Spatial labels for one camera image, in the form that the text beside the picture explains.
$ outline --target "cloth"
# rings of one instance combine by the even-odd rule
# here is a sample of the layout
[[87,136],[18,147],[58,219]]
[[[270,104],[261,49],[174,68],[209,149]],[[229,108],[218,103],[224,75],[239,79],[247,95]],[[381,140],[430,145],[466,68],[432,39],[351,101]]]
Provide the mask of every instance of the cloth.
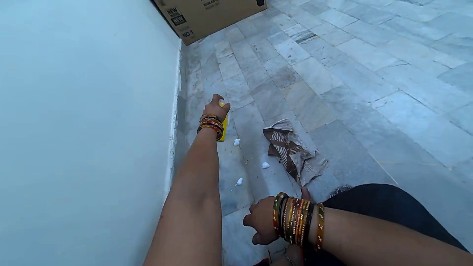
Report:
[[[343,190],[326,200],[324,206],[394,222],[467,251],[420,202],[396,186],[367,184]],[[305,265],[345,265],[326,251],[305,250],[304,260]]]
[[308,151],[299,136],[293,131],[289,119],[282,119],[263,129],[269,140],[268,155],[279,158],[286,171],[305,186],[313,178],[322,175],[328,160],[319,151]]

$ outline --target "marble floor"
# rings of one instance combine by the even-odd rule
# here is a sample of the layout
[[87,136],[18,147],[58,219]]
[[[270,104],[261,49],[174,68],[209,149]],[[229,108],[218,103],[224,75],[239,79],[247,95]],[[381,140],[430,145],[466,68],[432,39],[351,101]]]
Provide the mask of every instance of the marble floor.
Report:
[[179,145],[194,140],[213,93],[232,106],[218,143],[224,264],[284,247],[253,246],[242,225],[251,203],[300,195],[262,134],[283,118],[330,161],[307,185],[315,200],[339,186],[393,184],[473,250],[472,25],[469,0],[268,0],[190,45]]

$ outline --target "person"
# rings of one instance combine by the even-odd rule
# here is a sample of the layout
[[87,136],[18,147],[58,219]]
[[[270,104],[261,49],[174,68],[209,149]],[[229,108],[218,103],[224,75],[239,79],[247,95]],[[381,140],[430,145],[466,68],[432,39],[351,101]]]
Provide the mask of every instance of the person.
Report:
[[[163,206],[144,266],[222,263],[216,140],[221,135],[219,121],[225,119],[230,104],[220,107],[220,99],[214,94],[205,106],[198,134]],[[433,217],[425,218],[429,214],[420,203],[394,186],[362,185],[320,204],[310,201],[307,189],[302,188],[302,194],[303,199],[283,193],[262,199],[250,206],[243,220],[256,230],[255,245],[268,245],[282,235],[304,249],[302,255],[302,248],[291,245],[275,265],[473,265],[473,255]],[[295,215],[284,211],[286,207]]]

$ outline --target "white wall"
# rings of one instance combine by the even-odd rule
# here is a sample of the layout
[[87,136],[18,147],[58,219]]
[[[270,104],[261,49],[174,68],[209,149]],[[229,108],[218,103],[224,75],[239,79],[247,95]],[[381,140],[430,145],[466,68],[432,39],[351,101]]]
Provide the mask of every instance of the white wall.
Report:
[[0,1],[0,265],[139,265],[180,41],[149,0]]

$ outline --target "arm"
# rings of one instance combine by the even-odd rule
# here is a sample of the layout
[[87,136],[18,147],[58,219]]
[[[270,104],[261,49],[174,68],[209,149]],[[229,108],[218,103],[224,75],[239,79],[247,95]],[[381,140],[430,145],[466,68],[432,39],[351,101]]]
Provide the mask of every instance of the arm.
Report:
[[[250,207],[243,224],[256,229],[253,244],[279,238],[272,225],[274,197]],[[309,242],[317,239],[318,215],[313,215]],[[325,208],[323,249],[346,265],[473,265],[473,255],[404,226],[365,215]]]
[[[204,114],[222,120],[230,104],[218,105],[220,95]],[[217,133],[202,128],[180,165],[164,203],[144,266],[220,265],[222,214],[219,194]]]

